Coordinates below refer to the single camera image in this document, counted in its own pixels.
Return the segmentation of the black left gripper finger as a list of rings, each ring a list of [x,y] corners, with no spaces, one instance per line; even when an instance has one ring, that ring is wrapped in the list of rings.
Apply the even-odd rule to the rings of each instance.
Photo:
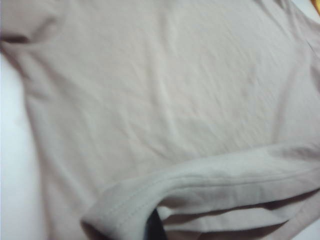
[[[165,240],[165,230],[156,208],[146,221],[146,240]]]

